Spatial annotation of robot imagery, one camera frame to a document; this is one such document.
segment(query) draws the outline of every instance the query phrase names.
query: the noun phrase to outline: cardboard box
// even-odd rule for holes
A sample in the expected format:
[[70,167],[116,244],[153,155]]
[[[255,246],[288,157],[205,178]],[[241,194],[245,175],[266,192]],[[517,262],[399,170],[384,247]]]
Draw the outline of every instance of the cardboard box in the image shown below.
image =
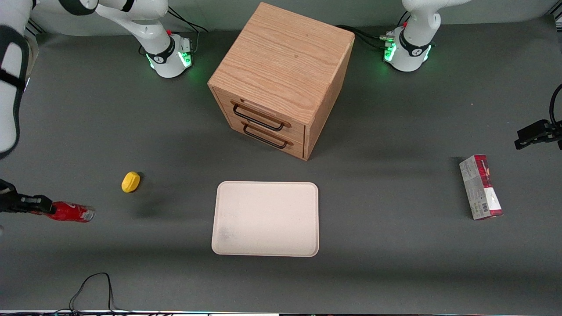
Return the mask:
[[500,202],[490,182],[486,155],[474,155],[459,166],[474,220],[502,216]]

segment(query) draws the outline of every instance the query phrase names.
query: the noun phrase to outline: red can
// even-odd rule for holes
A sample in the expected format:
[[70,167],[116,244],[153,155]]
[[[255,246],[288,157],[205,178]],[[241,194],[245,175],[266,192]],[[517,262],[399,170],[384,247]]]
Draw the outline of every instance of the red can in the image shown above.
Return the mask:
[[96,215],[96,210],[91,206],[79,205],[69,202],[54,202],[57,209],[54,214],[45,214],[54,220],[87,223]]

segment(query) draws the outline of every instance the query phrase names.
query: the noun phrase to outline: gray wall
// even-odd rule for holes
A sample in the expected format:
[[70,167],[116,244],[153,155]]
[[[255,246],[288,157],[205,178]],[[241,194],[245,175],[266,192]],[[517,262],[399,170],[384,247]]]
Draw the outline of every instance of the gray wall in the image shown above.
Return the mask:
[[[352,26],[395,24],[404,12],[400,0],[266,0],[268,3],[330,24]],[[169,0],[185,19],[210,30],[240,30],[260,0]],[[445,24],[525,21],[544,15],[556,0],[473,0],[441,10]],[[117,35],[127,32],[97,15],[75,17],[33,12],[32,18],[51,33],[68,35]],[[171,30],[187,30],[167,15],[162,19]]]

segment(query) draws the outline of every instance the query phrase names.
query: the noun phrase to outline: wooden box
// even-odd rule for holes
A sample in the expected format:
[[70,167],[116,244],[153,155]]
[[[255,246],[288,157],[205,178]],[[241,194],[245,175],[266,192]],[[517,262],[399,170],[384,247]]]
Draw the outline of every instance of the wooden box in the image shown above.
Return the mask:
[[232,129],[308,160],[342,88],[354,39],[262,2],[208,84]]

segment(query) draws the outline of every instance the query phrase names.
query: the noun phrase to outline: yellow object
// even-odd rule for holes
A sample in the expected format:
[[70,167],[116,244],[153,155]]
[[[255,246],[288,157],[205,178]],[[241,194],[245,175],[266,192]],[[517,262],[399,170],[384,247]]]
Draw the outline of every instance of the yellow object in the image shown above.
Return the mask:
[[123,179],[121,189],[123,189],[123,192],[125,193],[131,193],[138,188],[140,182],[141,176],[138,173],[131,171],[125,176],[125,179]]

